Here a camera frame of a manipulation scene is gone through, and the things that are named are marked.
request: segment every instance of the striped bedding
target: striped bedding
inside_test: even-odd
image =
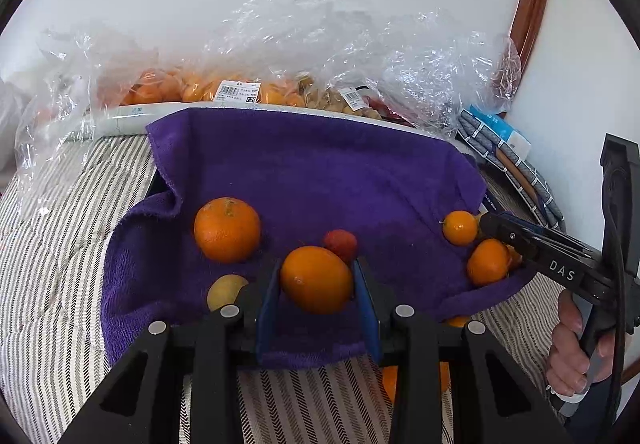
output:
[[[68,160],[80,149],[68,143]],[[56,182],[64,171],[64,163],[51,166],[45,179]],[[95,143],[71,193],[48,214],[21,218],[15,180],[0,199],[0,388],[34,443],[56,442],[109,371],[100,330],[104,253],[154,171],[145,136],[109,137]],[[475,316],[541,391],[559,291],[538,276]],[[392,405],[368,356],[310,370],[240,372],[238,390],[248,444],[388,440]],[[187,379],[181,443],[189,442],[190,393]],[[442,441],[452,442],[450,392],[443,395]]]

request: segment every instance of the silver screw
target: silver screw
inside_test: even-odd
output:
[[[157,336],[162,334],[166,330],[166,323],[164,321],[154,321],[149,325],[149,333]]]
[[[396,307],[396,314],[401,318],[411,318],[415,314],[415,309],[411,305],[398,305]]]
[[[480,321],[470,321],[468,323],[468,325],[466,326],[466,328],[469,329],[469,332],[471,332],[471,334],[476,334],[476,335],[480,335],[480,334],[484,334],[484,331],[486,330],[486,327],[484,326],[484,323],[480,322]]]
[[[225,305],[222,309],[220,309],[220,315],[223,318],[233,318],[237,316],[240,312],[237,305]]]

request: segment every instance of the purple towel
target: purple towel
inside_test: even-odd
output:
[[[360,254],[399,301],[438,320],[495,305],[532,277],[518,271],[482,289],[468,281],[470,248],[449,244],[439,222],[453,210],[477,211],[485,184],[444,141],[332,117],[235,109],[181,111],[150,125],[148,137],[169,190],[133,206],[111,237],[101,307],[111,363],[150,322],[203,316],[216,278],[251,280],[266,254],[284,258],[321,245],[336,228],[357,236]],[[260,215],[260,249],[242,264],[207,260],[193,238],[196,212],[221,196]],[[263,360],[301,368],[363,352],[354,302],[335,315],[312,315],[282,294]]]

